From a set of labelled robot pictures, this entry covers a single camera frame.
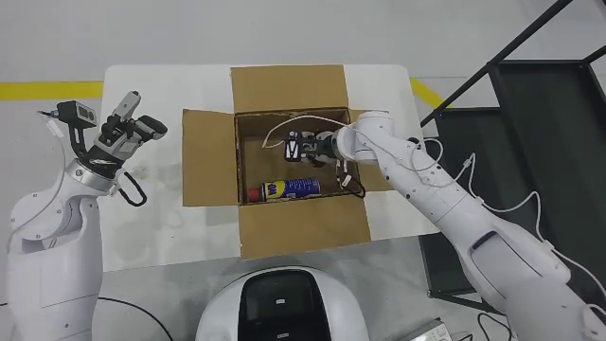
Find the cardboard box flap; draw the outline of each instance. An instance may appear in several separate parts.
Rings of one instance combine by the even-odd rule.
[[[348,107],[341,64],[233,67],[231,86],[236,113]]]
[[[183,110],[183,206],[238,203],[234,116]]]
[[[364,201],[352,195],[240,206],[239,212],[244,259],[370,242]]]
[[[349,110],[351,122],[356,122],[359,115],[368,111]],[[391,191],[394,189],[389,183],[387,183],[385,178],[383,178],[378,165],[358,164],[358,172],[360,173],[360,182],[362,182],[366,191]]]

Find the white table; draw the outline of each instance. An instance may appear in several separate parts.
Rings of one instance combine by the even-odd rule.
[[[125,164],[147,193],[148,203],[136,208],[119,196],[99,199],[104,271],[240,255],[236,206],[182,206],[183,109],[233,113],[230,67],[120,65],[107,70],[100,118],[110,115],[124,95],[134,90],[143,98],[135,117],[155,117],[169,132],[145,144]],[[387,110],[394,117],[398,136],[421,139],[405,68],[345,65],[345,73],[349,108]],[[365,206],[373,241],[437,232],[396,191],[369,192]]]

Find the black cable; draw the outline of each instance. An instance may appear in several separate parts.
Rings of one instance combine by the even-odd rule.
[[[139,311],[141,311],[142,313],[146,314],[147,316],[151,317],[153,319],[153,321],[155,321],[156,323],[158,323],[158,325],[160,326],[160,328],[162,328],[162,330],[164,331],[164,333],[167,334],[167,337],[169,338],[170,341],[174,341],[172,339],[172,336],[169,333],[169,330],[167,329],[167,327],[164,326],[164,324],[162,324],[162,322],[160,322],[160,320],[158,320],[153,314],[150,314],[148,311],[144,310],[143,308],[134,305],[133,303],[129,303],[128,301],[122,301],[122,300],[118,300],[118,299],[112,299],[110,297],[99,297],[99,300],[105,300],[105,301],[113,301],[114,303],[119,303],[119,304],[124,304],[126,306],[129,307],[133,307]]]
[[[496,318],[492,317],[489,314],[484,314],[484,313],[478,314],[478,316],[477,316],[477,323],[480,325],[480,329],[482,330],[482,333],[484,334],[484,336],[486,337],[486,339],[488,341],[490,341],[490,337],[489,337],[489,334],[486,333],[486,330],[484,329],[484,326],[482,325],[482,316],[485,316],[485,317],[489,318],[490,320],[494,321],[495,323],[501,325],[503,328],[505,328],[506,330],[508,330],[508,333],[509,333],[508,341],[511,341],[513,339],[513,332],[511,331],[511,329],[507,325],[503,324],[502,322],[500,322],[499,320],[497,320]]]
[[[126,200],[126,202],[128,204],[130,204],[131,206],[143,206],[144,204],[147,203],[148,201],[148,197],[145,194],[145,192],[143,192],[143,189],[141,188],[141,186],[139,186],[139,184],[134,180],[133,176],[130,175],[127,171],[124,171],[124,175],[129,178],[129,180],[131,181],[131,183],[134,185],[134,187],[136,188],[136,190],[139,192],[139,195],[141,195],[141,201],[139,203],[135,203],[131,200],[131,198],[129,198],[129,195],[124,191],[124,189],[119,189],[118,192],[120,192],[120,195],[122,195],[122,197],[124,198],[124,200]]]
[[[351,176],[351,181],[353,181],[356,185],[358,185],[360,187],[361,192],[356,192],[356,191],[354,191],[353,189],[351,189],[349,187],[344,187],[344,189],[346,191],[348,191],[350,194],[352,194],[353,196],[358,197],[360,199],[364,199],[365,196],[366,196],[366,188],[364,187],[364,185],[362,184],[362,182],[360,182],[359,180],[357,180],[353,176]]]

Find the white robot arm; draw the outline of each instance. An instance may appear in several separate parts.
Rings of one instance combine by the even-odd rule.
[[[606,327],[567,285],[570,270],[517,224],[493,215],[393,120],[369,112],[336,134],[338,158],[377,164],[383,177],[453,244],[466,277],[507,314],[522,341],[606,340]]]
[[[91,340],[103,275],[97,197],[115,192],[116,173],[124,161],[167,131],[151,117],[131,118],[139,101],[138,93],[129,93],[88,151],[82,129],[97,125],[90,108],[68,101],[43,113],[69,125],[78,158],[61,172],[53,188],[24,196],[11,212],[7,292],[23,341]],[[140,193],[143,200],[133,205],[145,202]]]

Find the open cardboard box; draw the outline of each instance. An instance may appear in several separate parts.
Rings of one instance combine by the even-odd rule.
[[[238,168],[238,204],[267,204],[268,202],[252,203],[248,198],[248,189],[258,188],[262,183],[278,180],[314,178],[320,183],[320,194],[313,198],[330,197],[351,194],[341,188],[337,182],[335,164],[314,167],[309,162],[287,162],[284,159],[284,144],[275,148],[262,148],[263,140],[269,131],[285,120],[302,115],[314,115],[349,124],[348,108],[310,109],[300,111],[272,111],[261,113],[236,114],[236,152]],[[336,131],[338,124],[318,118],[301,118],[284,124],[276,129],[269,139],[268,146],[283,140],[289,131]],[[356,164],[348,164],[349,174],[357,181],[360,179]],[[278,201],[306,200],[278,199]]]
[[[348,109],[343,66],[232,68],[231,80],[234,114],[184,110],[183,205],[239,206],[245,259],[370,242],[364,200],[339,189],[333,165],[289,163],[281,146],[261,148],[267,132],[291,117],[355,121],[363,111]],[[291,129],[338,128],[301,119],[276,130],[270,145]],[[321,197],[248,203],[249,188],[294,178],[320,180]],[[392,189],[374,166],[359,166],[359,178],[366,191]]]

